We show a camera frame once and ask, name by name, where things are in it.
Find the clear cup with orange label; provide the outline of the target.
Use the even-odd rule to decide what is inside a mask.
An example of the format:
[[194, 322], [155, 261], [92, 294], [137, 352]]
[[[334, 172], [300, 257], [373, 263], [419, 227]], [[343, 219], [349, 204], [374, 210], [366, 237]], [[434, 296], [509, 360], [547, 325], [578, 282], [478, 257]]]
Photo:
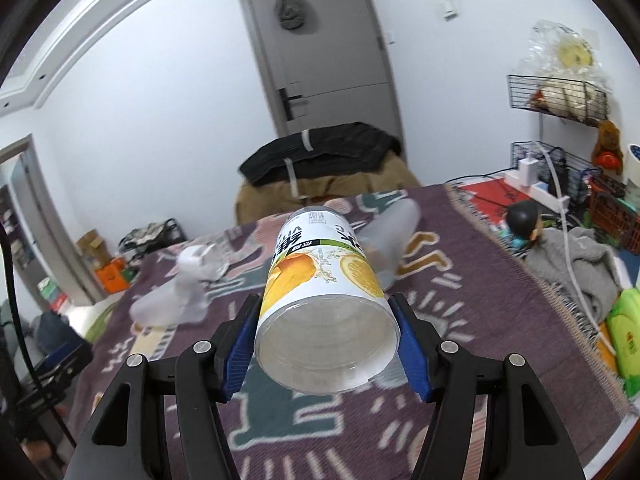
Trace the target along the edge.
[[293, 212], [274, 246], [255, 354], [292, 391], [357, 389], [390, 365], [399, 328], [347, 219], [323, 206]]

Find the frosted cup lying left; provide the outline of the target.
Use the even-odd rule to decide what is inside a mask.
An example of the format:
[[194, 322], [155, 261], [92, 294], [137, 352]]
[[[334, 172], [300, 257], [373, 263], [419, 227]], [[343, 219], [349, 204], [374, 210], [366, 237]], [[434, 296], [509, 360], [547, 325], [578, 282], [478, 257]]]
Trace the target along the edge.
[[188, 276], [172, 280], [136, 300], [130, 310], [132, 320], [141, 326], [198, 324], [205, 320], [208, 300], [204, 287]]

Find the frosted cup lying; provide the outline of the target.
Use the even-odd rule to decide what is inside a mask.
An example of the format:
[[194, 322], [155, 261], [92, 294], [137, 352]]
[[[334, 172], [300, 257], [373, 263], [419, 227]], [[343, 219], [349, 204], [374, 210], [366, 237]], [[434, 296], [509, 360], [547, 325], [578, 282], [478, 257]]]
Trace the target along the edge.
[[420, 218], [419, 204], [404, 198], [391, 204], [357, 232], [359, 243], [383, 290], [395, 283], [397, 268]]
[[132, 320], [141, 326], [198, 324], [205, 320], [208, 300], [204, 287], [188, 276], [172, 280], [136, 300], [130, 310]]

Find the clear glass cup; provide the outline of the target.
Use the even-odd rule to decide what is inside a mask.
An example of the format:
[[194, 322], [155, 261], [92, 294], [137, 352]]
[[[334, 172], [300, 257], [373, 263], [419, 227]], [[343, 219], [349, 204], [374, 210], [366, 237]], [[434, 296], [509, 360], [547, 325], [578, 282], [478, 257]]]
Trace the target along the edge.
[[219, 244], [192, 245], [180, 252], [177, 266], [194, 280], [216, 282], [226, 274], [229, 260]]

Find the frosted cup lying right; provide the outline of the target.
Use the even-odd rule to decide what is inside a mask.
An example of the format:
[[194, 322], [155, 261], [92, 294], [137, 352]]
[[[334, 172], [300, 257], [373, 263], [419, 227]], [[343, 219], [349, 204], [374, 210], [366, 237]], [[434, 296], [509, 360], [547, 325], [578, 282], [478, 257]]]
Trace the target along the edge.
[[357, 232], [359, 243], [383, 290], [395, 283], [397, 268], [420, 218], [419, 204], [404, 198], [391, 204]]

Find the purple patterned woven blanket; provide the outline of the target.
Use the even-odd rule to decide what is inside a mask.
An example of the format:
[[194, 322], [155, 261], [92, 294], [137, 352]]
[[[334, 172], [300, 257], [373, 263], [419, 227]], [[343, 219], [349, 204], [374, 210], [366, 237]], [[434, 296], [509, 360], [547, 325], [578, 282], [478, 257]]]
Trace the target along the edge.
[[71, 479], [580, 479], [632, 411], [448, 185], [153, 252], [80, 388]]

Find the orange bag on floor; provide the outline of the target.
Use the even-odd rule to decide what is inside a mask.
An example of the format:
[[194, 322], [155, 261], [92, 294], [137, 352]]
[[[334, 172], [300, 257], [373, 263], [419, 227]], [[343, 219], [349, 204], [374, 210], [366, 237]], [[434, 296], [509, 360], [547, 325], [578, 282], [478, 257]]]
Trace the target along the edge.
[[130, 279], [126, 262], [122, 257], [114, 258], [110, 263], [96, 269], [96, 276], [109, 295], [129, 288]]

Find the green wet wipes pack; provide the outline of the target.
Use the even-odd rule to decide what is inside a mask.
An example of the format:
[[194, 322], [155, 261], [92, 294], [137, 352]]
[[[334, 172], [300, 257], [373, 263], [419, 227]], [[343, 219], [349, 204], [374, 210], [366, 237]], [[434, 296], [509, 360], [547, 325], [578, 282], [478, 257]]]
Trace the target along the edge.
[[640, 389], [640, 301], [636, 288], [625, 289], [606, 318], [617, 369], [624, 380], [627, 396]]

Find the grey cloth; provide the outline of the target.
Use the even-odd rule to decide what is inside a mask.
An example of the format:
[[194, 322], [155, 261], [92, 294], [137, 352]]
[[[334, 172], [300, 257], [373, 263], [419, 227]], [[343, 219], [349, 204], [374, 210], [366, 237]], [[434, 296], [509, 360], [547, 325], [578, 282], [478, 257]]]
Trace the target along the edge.
[[[611, 246], [594, 239], [593, 229], [571, 229], [566, 241], [577, 285], [594, 319], [601, 323], [623, 290], [615, 252]], [[578, 304], [578, 292], [566, 263], [565, 236], [561, 229], [543, 229], [540, 242], [528, 252], [525, 262], [538, 278], [561, 285]]]

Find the black shoe rack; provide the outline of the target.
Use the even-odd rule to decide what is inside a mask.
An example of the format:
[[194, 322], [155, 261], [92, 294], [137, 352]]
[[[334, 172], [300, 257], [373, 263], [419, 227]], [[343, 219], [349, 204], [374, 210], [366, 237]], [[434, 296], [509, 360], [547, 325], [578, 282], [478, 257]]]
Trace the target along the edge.
[[119, 255], [127, 261], [141, 259], [151, 252], [186, 241], [186, 234], [174, 218], [135, 228], [118, 243]]

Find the cardboard box on floor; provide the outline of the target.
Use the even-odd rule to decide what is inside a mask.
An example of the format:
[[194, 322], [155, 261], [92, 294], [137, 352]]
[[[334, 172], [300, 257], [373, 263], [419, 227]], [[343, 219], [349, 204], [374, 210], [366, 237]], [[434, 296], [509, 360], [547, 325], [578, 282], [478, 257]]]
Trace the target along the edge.
[[97, 230], [88, 231], [77, 242], [76, 246], [80, 254], [95, 269], [101, 269], [112, 260], [112, 255], [106, 247], [104, 238]]

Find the black round-head figurine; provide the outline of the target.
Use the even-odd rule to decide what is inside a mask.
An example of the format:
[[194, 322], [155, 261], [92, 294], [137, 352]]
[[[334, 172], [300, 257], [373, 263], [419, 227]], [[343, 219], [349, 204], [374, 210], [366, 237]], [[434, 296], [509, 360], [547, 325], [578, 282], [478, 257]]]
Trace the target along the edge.
[[524, 258], [541, 240], [544, 222], [534, 200], [520, 200], [506, 207], [503, 216], [514, 255]]

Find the red paper sheet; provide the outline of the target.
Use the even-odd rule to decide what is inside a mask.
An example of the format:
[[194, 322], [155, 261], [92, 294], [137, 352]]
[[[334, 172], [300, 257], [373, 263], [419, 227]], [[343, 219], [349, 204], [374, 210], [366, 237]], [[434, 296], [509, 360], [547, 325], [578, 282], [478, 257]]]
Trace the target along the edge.
[[468, 201], [491, 224], [498, 226], [510, 205], [527, 200], [528, 196], [504, 182], [503, 178], [490, 178], [459, 185]]

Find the brown chair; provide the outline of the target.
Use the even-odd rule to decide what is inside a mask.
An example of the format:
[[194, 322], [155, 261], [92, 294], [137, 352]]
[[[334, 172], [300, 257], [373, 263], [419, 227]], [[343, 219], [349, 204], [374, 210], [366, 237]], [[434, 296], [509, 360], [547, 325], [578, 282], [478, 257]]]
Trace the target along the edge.
[[307, 205], [322, 205], [334, 198], [420, 188], [421, 183], [405, 162], [388, 152], [376, 171], [299, 179], [296, 185], [293, 188], [289, 180], [261, 186], [244, 181], [235, 200], [235, 223], [240, 226]]

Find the red-brown plastic basket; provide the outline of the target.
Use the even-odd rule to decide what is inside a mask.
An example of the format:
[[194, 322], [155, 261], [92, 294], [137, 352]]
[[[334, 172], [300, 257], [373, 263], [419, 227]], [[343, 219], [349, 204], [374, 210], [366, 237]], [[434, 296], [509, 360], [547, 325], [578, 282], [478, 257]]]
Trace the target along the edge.
[[620, 246], [638, 256], [639, 213], [625, 200], [626, 185], [606, 174], [590, 178], [590, 218]]

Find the white power strip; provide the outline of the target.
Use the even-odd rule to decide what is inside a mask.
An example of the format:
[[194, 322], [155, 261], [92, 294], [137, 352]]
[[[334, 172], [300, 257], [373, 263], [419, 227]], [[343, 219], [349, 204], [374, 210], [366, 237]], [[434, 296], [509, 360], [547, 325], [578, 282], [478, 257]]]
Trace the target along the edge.
[[549, 192], [549, 185], [538, 177], [538, 162], [538, 159], [530, 156], [520, 159], [515, 169], [503, 174], [504, 182], [556, 214], [567, 212], [570, 196], [558, 197]]

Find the brown plush toy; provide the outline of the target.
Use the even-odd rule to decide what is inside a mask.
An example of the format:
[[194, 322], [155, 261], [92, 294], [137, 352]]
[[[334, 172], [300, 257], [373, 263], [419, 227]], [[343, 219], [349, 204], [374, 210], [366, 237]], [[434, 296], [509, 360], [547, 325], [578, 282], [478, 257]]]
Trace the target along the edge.
[[591, 153], [593, 166], [623, 173], [624, 155], [620, 149], [620, 129], [610, 120], [602, 120], [598, 125], [598, 138]]

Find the black jacket on chair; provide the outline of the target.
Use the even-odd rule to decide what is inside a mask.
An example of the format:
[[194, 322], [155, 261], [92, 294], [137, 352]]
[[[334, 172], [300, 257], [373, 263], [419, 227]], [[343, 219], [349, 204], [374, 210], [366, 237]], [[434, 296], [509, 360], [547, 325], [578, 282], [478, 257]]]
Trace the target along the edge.
[[372, 172], [388, 153], [402, 154], [396, 136], [366, 124], [350, 122], [303, 130], [277, 138], [251, 154], [239, 172], [251, 185]]

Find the clear plastic bag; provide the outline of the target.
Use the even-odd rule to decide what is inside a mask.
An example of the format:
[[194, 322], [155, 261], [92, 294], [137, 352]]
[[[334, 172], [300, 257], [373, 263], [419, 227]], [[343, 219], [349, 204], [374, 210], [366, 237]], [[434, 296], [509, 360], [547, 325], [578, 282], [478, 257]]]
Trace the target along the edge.
[[521, 75], [579, 80], [610, 90], [592, 47], [583, 36], [557, 22], [539, 20], [528, 40], [528, 53], [518, 62]]

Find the grey door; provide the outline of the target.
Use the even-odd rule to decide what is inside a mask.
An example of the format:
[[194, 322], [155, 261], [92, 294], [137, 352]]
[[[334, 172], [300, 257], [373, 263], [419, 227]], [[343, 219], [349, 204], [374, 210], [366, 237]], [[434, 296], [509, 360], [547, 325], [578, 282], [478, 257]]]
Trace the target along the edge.
[[[306, 23], [280, 27], [277, 0], [240, 0], [278, 136], [365, 122], [402, 136], [392, 69], [372, 0], [304, 0]], [[301, 94], [288, 122], [278, 89]]]

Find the dark hat on door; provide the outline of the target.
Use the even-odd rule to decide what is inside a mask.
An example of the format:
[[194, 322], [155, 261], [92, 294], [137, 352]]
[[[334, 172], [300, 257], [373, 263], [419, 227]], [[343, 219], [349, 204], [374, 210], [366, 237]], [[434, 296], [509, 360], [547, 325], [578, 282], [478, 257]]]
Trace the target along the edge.
[[306, 23], [306, 4], [304, 0], [277, 0], [274, 14], [281, 28], [285, 30], [299, 29]]

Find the white wall switch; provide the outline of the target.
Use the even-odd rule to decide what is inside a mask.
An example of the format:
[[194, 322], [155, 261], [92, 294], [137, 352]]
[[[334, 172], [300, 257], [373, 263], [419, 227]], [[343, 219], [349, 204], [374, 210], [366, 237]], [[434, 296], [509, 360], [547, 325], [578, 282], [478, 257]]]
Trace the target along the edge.
[[454, 0], [442, 0], [442, 18], [450, 21], [459, 15], [456, 2]]

